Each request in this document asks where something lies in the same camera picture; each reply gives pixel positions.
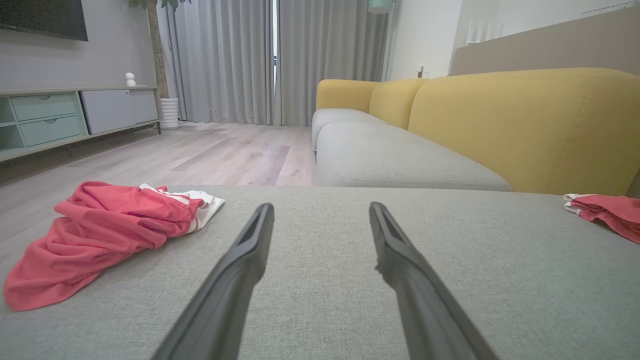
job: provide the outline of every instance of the white vase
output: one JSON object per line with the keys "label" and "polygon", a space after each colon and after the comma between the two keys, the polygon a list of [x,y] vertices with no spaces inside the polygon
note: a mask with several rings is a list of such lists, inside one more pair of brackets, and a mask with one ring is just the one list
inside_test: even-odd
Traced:
{"label": "white vase", "polygon": [[160,105],[162,106],[163,118],[160,121],[160,128],[165,130],[180,127],[178,122],[178,99],[160,99]]}

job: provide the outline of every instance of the television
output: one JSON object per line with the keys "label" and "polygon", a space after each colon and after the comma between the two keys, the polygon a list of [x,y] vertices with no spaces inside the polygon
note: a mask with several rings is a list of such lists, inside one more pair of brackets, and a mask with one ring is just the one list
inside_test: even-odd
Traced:
{"label": "television", "polygon": [[81,0],[0,0],[0,28],[88,41]]}

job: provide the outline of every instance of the red cloth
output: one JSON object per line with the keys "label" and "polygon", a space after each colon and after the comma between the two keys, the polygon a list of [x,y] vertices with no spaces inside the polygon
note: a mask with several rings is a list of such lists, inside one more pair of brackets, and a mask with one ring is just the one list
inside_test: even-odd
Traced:
{"label": "red cloth", "polygon": [[55,207],[66,217],[55,219],[7,275],[7,305],[23,311],[61,302],[105,268],[185,234],[203,200],[188,202],[137,186],[80,184]]}
{"label": "red cloth", "polygon": [[600,219],[621,236],[640,244],[640,200],[626,196],[583,195],[571,206],[589,221]]}

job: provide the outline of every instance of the lamp shade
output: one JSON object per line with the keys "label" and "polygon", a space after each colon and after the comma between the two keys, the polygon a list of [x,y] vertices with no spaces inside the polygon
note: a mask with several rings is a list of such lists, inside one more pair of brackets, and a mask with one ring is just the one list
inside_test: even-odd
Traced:
{"label": "lamp shade", "polygon": [[370,13],[390,13],[394,9],[394,0],[369,0]]}

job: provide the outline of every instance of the laminate flooring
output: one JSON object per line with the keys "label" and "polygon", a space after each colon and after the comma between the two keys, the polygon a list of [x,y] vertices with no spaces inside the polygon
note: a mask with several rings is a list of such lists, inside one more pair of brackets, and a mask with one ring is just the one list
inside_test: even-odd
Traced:
{"label": "laminate flooring", "polygon": [[26,246],[46,234],[60,216],[53,207],[84,181],[128,186],[314,184],[309,127],[180,125],[162,135],[144,129],[96,142],[89,154],[59,165],[47,165],[46,156],[38,158],[35,162],[43,169],[0,185],[0,276],[4,279]]}

